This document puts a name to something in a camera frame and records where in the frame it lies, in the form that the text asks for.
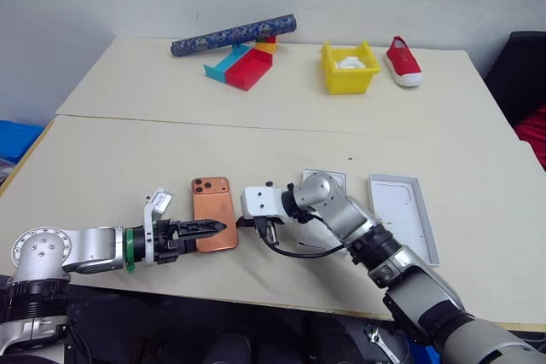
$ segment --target toy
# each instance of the toy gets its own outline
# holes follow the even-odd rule
[[[275,43],[256,43],[254,46],[256,50],[264,51],[265,53],[273,54],[276,52]]]
[[[228,84],[248,91],[272,65],[272,54],[252,49],[225,72],[225,79]]]
[[[268,38],[257,38],[256,43],[276,43],[276,36],[269,36]]]
[[[225,83],[225,72],[248,51],[250,51],[250,47],[245,44],[234,44],[231,53],[216,66],[211,67],[206,64],[203,66],[205,68],[205,75]]]
[[[365,68],[338,68],[336,62],[357,57]],[[363,94],[374,74],[381,71],[368,42],[356,48],[332,49],[329,43],[321,48],[321,66],[330,94]]]

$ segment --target red shoe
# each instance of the red shoe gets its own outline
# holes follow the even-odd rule
[[[392,78],[403,87],[416,87],[423,81],[423,72],[411,54],[406,42],[396,36],[385,54],[385,63],[391,70]]]

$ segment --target white sole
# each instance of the white sole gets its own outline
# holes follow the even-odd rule
[[[394,82],[396,84],[401,85],[402,87],[417,87],[423,82],[422,72],[414,72],[412,74],[404,74],[403,76],[398,76],[396,70],[394,70],[392,61],[388,58],[386,54],[383,55],[383,61],[389,67],[392,78],[394,79]]]

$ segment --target robotic arm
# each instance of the robotic arm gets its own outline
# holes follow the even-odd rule
[[[196,251],[195,240],[225,229],[213,220],[161,220],[172,195],[158,188],[144,208],[144,224],[135,228],[31,229],[12,248],[15,273],[8,280],[0,312],[0,355],[10,346],[52,344],[67,336],[70,273],[122,269],[135,262],[170,263]]]
[[[326,226],[363,264],[369,278],[386,288],[383,303],[417,342],[433,344],[446,364],[544,363],[536,352],[501,327],[470,315],[456,292],[408,246],[400,245],[375,216],[345,196],[328,174],[317,172],[288,189],[245,188],[243,218],[262,239],[275,238],[275,222],[311,220]]]

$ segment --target yellow basket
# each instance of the yellow basket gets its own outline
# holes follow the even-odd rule
[[[366,68],[337,68],[336,61],[356,56]],[[372,76],[381,71],[368,42],[362,42],[356,48],[332,49],[329,43],[321,48],[321,66],[324,70],[326,87],[330,94],[363,94],[368,88]]]

